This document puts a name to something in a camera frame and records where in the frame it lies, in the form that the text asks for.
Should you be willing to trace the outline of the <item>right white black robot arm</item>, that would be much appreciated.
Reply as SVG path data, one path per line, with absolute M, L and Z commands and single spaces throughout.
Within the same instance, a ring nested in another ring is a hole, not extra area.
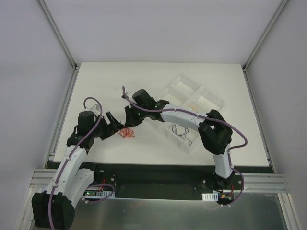
M 127 116 L 141 121 L 149 117 L 151 120 L 182 125 L 199 133 L 205 149 L 213 154 L 215 164 L 215 181 L 219 188 L 227 189 L 233 183 L 234 171 L 229 163 L 226 149 L 231 142 L 233 131 L 226 125 L 224 118 L 216 110 L 197 114 L 165 101 L 155 101 L 148 92 L 140 89 L 133 94 L 132 102 L 125 87 L 122 87 L 123 98 L 131 105 L 132 112 L 126 108 Z

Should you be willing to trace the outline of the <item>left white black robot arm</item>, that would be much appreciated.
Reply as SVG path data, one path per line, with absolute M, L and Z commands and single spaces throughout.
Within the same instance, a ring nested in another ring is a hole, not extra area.
M 79 113 L 78 124 L 67 140 L 64 158 L 43 192 L 35 193 L 32 209 L 35 226 L 68 230 L 74 221 L 76 205 L 88 186 L 97 186 L 101 174 L 80 168 L 96 138 L 104 140 L 124 127 L 114 116 Z

